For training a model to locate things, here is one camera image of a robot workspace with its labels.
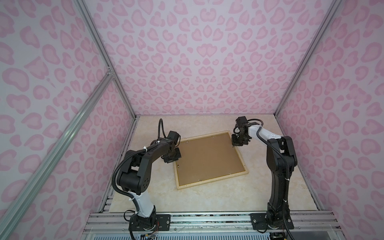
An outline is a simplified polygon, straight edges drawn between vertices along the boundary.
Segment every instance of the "black robotic arm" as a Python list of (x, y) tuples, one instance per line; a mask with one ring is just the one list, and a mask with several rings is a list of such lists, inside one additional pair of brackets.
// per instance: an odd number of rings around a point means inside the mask
[(233, 132), (233, 146), (248, 145), (252, 138), (258, 139), (267, 146), (266, 163), (272, 173), (272, 191), (265, 221), (271, 229), (284, 226), (293, 239), (288, 230), (293, 227), (288, 205), (288, 188), (293, 169), (297, 165), (292, 138), (274, 134), (263, 128), (263, 121), (260, 119), (247, 120), (245, 116), (236, 119)]
[(170, 131), (166, 137), (163, 129), (164, 137), (160, 137), (160, 126), (162, 126), (162, 119), (159, 121), (158, 138), (142, 150), (127, 151), (123, 161), (112, 175), (113, 189), (130, 197), (136, 207), (135, 214), (129, 220), (129, 230), (132, 237), (132, 225), (138, 226), (140, 230), (152, 230), (156, 227), (156, 207), (151, 202), (147, 192), (151, 180), (152, 163), (159, 157), (165, 163), (177, 161), (181, 157), (176, 145), (180, 135)]

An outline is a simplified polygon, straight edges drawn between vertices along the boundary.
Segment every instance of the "cork board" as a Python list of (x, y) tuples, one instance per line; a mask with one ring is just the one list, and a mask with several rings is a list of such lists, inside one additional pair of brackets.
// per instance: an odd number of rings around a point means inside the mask
[(176, 188), (184, 189), (248, 173), (229, 131), (185, 138), (174, 162)]

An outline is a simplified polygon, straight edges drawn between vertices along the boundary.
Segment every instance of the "metal mounting plate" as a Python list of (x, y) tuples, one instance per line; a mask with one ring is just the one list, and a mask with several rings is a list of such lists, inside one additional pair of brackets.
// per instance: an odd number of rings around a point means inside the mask
[[(251, 223), (252, 223), (253, 230), (264, 231), (266, 228), (268, 228), (268, 230), (273, 230), (272, 228), (267, 227), (267, 223), (265, 222), (265, 214), (264, 213), (262, 213), (262, 214), (250, 214), (250, 217), (251, 217)], [(294, 229), (295, 228), (293, 226), (291, 216), (289, 216), (289, 218), (287, 219), (287, 226), (288, 226), (288, 229)]]
[[(170, 215), (169, 214), (156, 214), (156, 221), (159, 222), (158, 231), (169, 231)], [(146, 231), (144, 228), (137, 225), (137, 222), (130, 222), (132, 231)]]

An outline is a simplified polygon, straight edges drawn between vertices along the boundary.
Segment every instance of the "white arm segment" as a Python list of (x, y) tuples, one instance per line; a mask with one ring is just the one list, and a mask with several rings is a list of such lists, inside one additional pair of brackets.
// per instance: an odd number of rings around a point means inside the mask
[[(252, 138), (255, 138), (257, 140), (259, 140), (260, 142), (263, 143), (263, 141), (261, 141), (257, 135), (256, 135), (256, 132), (257, 130), (259, 129), (259, 127), (261, 127), (261, 125), (252, 125), (248, 128), (248, 135)], [(265, 141), (267, 141), (268, 139), (279, 139), (281, 138), (280, 135), (277, 135), (277, 134), (274, 134), (273, 132), (270, 132), (268, 130), (266, 130), (265, 128), (262, 128), (259, 132), (259, 135), (260, 137), (262, 137)]]
[(137, 213), (140, 217), (149, 217), (153, 211), (153, 203), (151, 202), (151, 199), (149, 198), (148, 190), (145, 192), (142, 192), (141, 195), (137, 195), (134, 192), (129, 191), (130, 194), (132, 194), (139, 204), (139, 212)]

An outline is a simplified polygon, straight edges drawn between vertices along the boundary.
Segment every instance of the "black cable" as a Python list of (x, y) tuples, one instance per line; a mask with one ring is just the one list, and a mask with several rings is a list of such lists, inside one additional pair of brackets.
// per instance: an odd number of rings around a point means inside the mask
[[(261, 127), (263, 127), (264, 123), (262, 120), (260, 119), (250, 119), (248, 121), (260, 121), (262, 124), (261, 124)], [(288, 201), (288, 187), (289, 187), (289, 165), (288, 165), (288, 162), (287, 160), (285, 159), (285, 157), (281, 154), (281, 152), (279, 150), (277, 150), (276, 148), (274, 148), (272, 146), (272, 144), (270, 144), (269, 142), (265, 141), (265, 139), (263, 139), (260, 135), (259, 135), (259, 132), (261, 131), (261, 127), (259, 127), (259, 129), (257, 130), (256, 132), (256, 135), (257, 137), (263, 142), (265, 143), (268, 147), (272, 148), (272, 150), (274, 150), (280, 157), (281, 159), (284, 161), (284, 164), (285, 164), (285, 167), (286, 167), (286, 170), (285, 170), (285, 192), (284, 192), (284, 198), (283, 198), (283, 201), (285, 203), (283, 203), (283, 223), (284, 223), (284, 227), (287, 231), (287, 234), (289, 235), (289, 237), (292, 239), (292, 240), (295, 240), (291, 234), (291, 232), (289, 231), (288, 229), (288, 226), (287, 226), (287, 222), (286, 222), (286, 218), (285, 218), (285, 205), (286, 205), (286, 202)]]
[(260, 120), (260, 119), (257, 119), (257, 118), (249, 119), (248, 122), (249, 122), (249, 121), (259, 121), (259, 122), (261, 122), (261, 125), (262, 125), (262, 126), (264, 125), (264, 122), (263, 122), (262, 120)]
[(264, 223), (265, 223), (265, 225), (266, 225), (265, 230), (264, 230), (264, 231), (259, 231), (259, 230), (256, 228), (256, 231), (258, 231), (259, 233), (265, 233), (265, 232), (268, 230), (268, 224), (267, 224), (266, 222), (264, 222)]
[(233, 133), (234, 133), (234, 134), (239, 134), (239, 133), (240, 133), (240, 131), (239, 131), (239, 132), (235, 132), (235, 130), (236, 130), (236, 129), (238, 129), (238, 127), (237, 127), (237, 126), (236, 126), (236, 127), (233, 129)]
[(124, 220), (127, 221), (127, 222), (129, 222), (129, 220), (125, 217), (125, 213), (126, 213), (126, 212), (133, 212), (133, 213), (135, 213), (135, 211), (134, 211), (134, 210), (126, 210), (126, 211), (124, 212), (124, 215), (123, 215)]
[(163, 131), (163, 136), (166, 137), (166, 133), (164, 132), (164, 123), (163, 123), (163, 119), (161, 118), (159, 120), (159, 126), (157, 128), (157, 138), (160, 138), (160, 126), (161, 126), (161, 130)]
[(178, 147), (180, 145), (180, 141), (181, 141), (181, 136), (179, 135), (179, 143), (175, 147)]
[(133, 232), (132, 232), (131, 223), (129, 223), (128, 230), (129, 230), (129, 234), (131, 235), (131, 240), (136, 240), (136, 238), (135, 238), (135, 236), (133, 235)]

